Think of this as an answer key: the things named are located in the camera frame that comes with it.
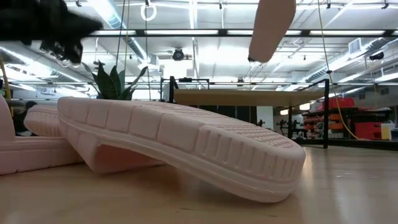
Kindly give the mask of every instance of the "hanging ring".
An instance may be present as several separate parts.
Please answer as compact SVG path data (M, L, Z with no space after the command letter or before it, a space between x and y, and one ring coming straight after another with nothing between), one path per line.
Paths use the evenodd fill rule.
M150 17L146 17L146 15L145 15L145 11L146 11L147 8L152 8L152 10L153 10L152 15ZM144 21L147 21L147 22L152 21L153 19L155 19L156 15L157 15L156 6L154 6L154 5L150 5L150 6L143 5L143 6L141 6L141 17L142 17L142 19Z

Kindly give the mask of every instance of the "wooden floor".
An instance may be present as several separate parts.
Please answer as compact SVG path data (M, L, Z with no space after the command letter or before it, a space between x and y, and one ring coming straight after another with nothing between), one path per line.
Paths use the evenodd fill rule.
M305 148L285 201L239 198L170 166L97 175L84 165L0 177L0 223L397 223L398 152Z

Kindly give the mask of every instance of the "foam slide sandal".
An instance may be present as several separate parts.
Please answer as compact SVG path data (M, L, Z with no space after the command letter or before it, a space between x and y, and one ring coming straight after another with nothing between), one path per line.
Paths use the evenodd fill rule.
M47 137L62 136L62 134L59 131L58 111L56 107L43 106L43 105L33 106L31 109L29 109L27 113L24 125L27 129L29 129L30 131L39 136L47 136ZM100 152L99 155L102 155L102 152L118 150L117 148L111 146L99 147L98 149ZM120 161L123 161L124 159L128 161L126 166L123 167L126 170L164 164L164 162L162 161L157 161L155 159L149 158L147 156L144 156L142 154L133 151L124 151L124 154L120 156L123 156L123 158L120 159ZM83 159L80 156L79 156L79 161L83 162Z
M249 58L268 62L284 38L296 12L296 0L260 0L254 21Z
M65 138L16 137L8 105L2 96L0 119L0 175L82 161Z
M170 103L66 97L58 118L61 133L96 172L124 170L134 151L259 202L285 199L305 160L304 150L280 134Z

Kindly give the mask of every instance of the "table surface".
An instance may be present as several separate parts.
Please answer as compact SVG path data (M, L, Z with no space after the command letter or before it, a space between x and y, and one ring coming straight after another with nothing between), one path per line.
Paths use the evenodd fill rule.
M79 164L0 177L0 223L397 223L397 152L305 150L302 180L280 203L167 165L98 175Z
M298 106L324 95L323 91L174 90L180 105Z

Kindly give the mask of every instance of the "blurry black object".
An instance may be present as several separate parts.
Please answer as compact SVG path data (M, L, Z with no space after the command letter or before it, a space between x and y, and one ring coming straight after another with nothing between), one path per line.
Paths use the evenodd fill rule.
M102 29L102 23L68 11L63 0L1 0L0 40L30 45L43 40L41 49L59 60L80 63L80 39Z
M32 108L34 105L37 105L34 101L28 101L25 104L25 110L22 113L14 114L12 117L12 121L14 122L14 129L16 133L21 133L24 131L28 131L28 129L24 125L25 117L27 115L27 111Z
M370 60L381 60L384 58L384 52L380 52L376 55L369 56Z

